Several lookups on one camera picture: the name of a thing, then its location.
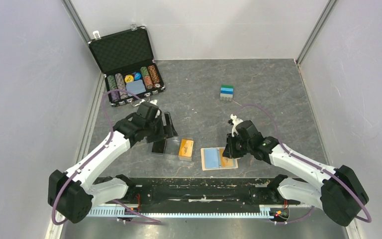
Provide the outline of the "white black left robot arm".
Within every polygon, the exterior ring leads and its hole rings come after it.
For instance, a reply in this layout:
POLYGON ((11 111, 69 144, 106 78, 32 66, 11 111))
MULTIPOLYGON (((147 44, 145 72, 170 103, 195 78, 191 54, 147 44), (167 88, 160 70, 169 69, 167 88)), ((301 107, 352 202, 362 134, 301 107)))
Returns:
POLYGON ((96 206, 117 199, 130 203, 136 198, 135 184, 125 176, 98 184, 95 181, 114 160, 143 139, 153 143, 178 135, 171 114, 162 112, 156 103, 142 101, 136 112, 115 123, 106 138, 80 162, 64 172, 51 173, 48 204, 53 224, 64 223, 56 220, 57 213, 78 223, 96 206))

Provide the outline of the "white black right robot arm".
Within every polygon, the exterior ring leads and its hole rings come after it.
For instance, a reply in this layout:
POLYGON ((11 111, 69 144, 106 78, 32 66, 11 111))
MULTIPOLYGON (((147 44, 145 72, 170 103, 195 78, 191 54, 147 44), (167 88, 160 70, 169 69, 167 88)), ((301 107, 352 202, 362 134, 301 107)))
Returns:
POLYGON ((294 200, 311 205, 344 227, 359 219, 360 211, 366 211, 369 197, 352 168, 336 168, 307 158, 275 137, 264 137, 250 120, 231 115, 228 122, 232 130, 227 134, 224 157, 235 159, 250 154, 300 178, 282 174, 275 177, 267 190, 271 202, 294 200))

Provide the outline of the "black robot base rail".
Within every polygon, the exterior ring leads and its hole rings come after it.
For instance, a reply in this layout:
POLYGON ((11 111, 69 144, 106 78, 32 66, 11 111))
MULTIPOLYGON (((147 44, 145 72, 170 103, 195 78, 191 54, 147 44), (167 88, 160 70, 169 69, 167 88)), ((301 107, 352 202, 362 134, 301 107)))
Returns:
POLYGON ((298 205, 285 201, 268 184, 271 178, 127 178, 118 201, 137 204, 141 213, 256 213, 260 205, 298 205))

